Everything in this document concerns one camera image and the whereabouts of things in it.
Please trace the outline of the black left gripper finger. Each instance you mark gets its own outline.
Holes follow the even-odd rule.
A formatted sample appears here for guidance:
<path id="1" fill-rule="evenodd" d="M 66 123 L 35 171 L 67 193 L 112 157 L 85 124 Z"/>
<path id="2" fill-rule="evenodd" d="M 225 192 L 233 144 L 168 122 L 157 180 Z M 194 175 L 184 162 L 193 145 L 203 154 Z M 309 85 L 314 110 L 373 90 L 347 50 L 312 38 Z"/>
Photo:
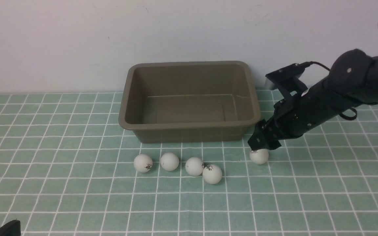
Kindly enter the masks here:
<path id="1" fill-rule="evenodd" d="M 21 236 L 21 221 L 12 220 L 2 225 L 0 236 Z"/>

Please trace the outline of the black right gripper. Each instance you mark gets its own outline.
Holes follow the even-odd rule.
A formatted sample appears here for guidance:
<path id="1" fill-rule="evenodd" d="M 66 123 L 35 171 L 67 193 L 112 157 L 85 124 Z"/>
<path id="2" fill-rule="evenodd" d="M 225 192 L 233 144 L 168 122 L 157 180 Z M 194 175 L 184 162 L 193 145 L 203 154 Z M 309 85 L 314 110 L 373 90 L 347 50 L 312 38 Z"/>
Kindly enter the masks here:
<path id="1" fill-rule="evenodd" d="M 303 136 L 327 121 L 327 106 L 315 96 L 295 95 L 294 101 L 281 100 L 275 105 L 271 118 L 258 121 L 247 143 L 252 151 L 275 150 L 281 140 Z"/>

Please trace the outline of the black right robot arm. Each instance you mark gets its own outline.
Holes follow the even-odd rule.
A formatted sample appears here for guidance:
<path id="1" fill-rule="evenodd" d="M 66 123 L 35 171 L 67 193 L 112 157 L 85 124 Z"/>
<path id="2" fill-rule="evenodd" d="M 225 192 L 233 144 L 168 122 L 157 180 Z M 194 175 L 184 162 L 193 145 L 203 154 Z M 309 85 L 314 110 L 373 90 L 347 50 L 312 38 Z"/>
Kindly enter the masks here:
<path id="1" fill-rule="evenodd" d="M 283 99 L 274 104 L 273 116 L 256 123 L 248 140 L 252 151 L 278 149 L 281 140 L 299 138 L 335 116 L 355 120 L 356 107 L 378 105 L 378 56 L 347 51 L 325 78 L 307 87 L 300 76 L 313 64 L 317 62 L 294 63 L 266 75 L 266 84 Z"/>

